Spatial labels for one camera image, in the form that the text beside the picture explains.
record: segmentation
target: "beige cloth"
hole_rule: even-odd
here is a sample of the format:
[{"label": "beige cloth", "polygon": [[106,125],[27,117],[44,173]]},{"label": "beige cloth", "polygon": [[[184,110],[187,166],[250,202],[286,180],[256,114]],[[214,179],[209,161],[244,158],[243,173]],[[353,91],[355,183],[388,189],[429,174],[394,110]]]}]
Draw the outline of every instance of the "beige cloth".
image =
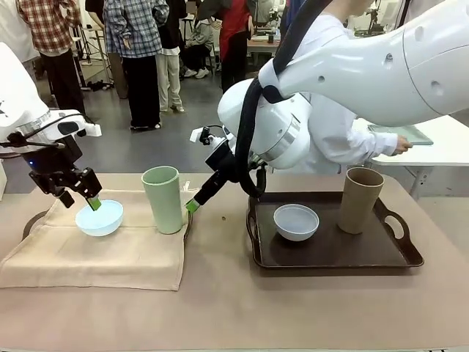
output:
[{"label": "beige cloth", "polygon": [[[183,202],[193,194],[182,192]],[[124,206],[121,227],[91,237],[75,225],[82,198],[70,209],[57,201],[43,224],[0,264],[0,287],[128,287],[179,290],[184,263],[185,225],[176,234],[160,234],[143,191],[102,191],[101,199]]]}]

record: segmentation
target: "bowl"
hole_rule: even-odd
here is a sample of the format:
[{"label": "bowl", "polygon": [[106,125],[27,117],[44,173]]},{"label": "bowl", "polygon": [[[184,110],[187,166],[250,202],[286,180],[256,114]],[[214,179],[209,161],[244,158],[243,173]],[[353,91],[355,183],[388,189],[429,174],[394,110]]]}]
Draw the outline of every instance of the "bowl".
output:
[{"label": "bowl", "polygon": [[320,225],[319,216],[299,204],[282,205],[273,214],[277,231],[287,240],[300,242],[310,238]]},{"label": "bowl", "polygon": [[88,205],[75,216],[78,228],[87,235],[101,237],[117,230],[124,218],[124,207],[115,200],[103,200],[98,210]]}]

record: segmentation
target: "chair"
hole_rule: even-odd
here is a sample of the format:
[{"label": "chair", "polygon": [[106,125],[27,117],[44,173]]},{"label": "chair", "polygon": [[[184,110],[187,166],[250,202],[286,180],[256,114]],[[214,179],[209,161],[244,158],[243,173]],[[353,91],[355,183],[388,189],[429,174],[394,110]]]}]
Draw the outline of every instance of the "chair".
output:
[{"label": "chair", "polygon": [[185,28],[186,28],[186,25],[189,22],[189,27],[191,28],[191,32],[192,32],[193,31],[193,28],[192,28],[192,20],[193,19],[194,19],[194,16],[191,15],[191,14],[189,14],[188,17],[182,19],[182,22],[184,23],[184,36],[183,36],[184,44],[185,44]]},{"label": "chair", "polygon": [[[213,53],[213,57],[215,58],[215,67],[212,64],[212,53]],[[220,59],[220,48],[215,47],[213,43],[212,43],[212,50],[208,56],[208,59],[210,62],[210,72],[212,73],[212,76],[214,76],[217,73],[218,69],[220,68],[221,59]]]}]

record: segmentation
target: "plaid shirt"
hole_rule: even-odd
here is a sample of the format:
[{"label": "plaid shirt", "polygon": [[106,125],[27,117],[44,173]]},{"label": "plaid shirt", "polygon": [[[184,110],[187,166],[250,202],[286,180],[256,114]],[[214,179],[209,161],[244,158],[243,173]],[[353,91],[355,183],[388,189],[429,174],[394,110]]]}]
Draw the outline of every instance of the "plaid shirt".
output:
[{"label": "plaid shirt", "polygon": [[[61,7],[67,10],[62,16]],[[31,28],[34,47],[44,54],[70,49],[69,27],[80,23],[80,10],[74,0],[16,0],[16,8]]]},{"label": "plaid shirt", "polygon": [[[162,53],[158,27],[169,14],[165,0],[107,0],[104,4],[106,48],[121,57],[139,58]],[[124,46],[129,40],[130,49]]]}]

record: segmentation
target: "tall cylindrical cup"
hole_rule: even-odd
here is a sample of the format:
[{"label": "tall cylindrical cup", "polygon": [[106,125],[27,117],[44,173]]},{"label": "tall cylindrical cup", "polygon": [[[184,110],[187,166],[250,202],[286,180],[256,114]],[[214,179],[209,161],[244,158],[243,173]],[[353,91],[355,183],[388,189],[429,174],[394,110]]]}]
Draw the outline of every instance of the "tall cylindrical cup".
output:
[{"label": "tall cylindrical cup", "polygon": [[145,193],[152,206],[158,231],[176,233],[182,229],[179,172],[170,166],[159,166],[141,176]]},{"label": "tall cylindrical cup", "polygon": [[365,167],[347,171],[338,226],[345,232],[362,233],[383,188],[384,177]]}]

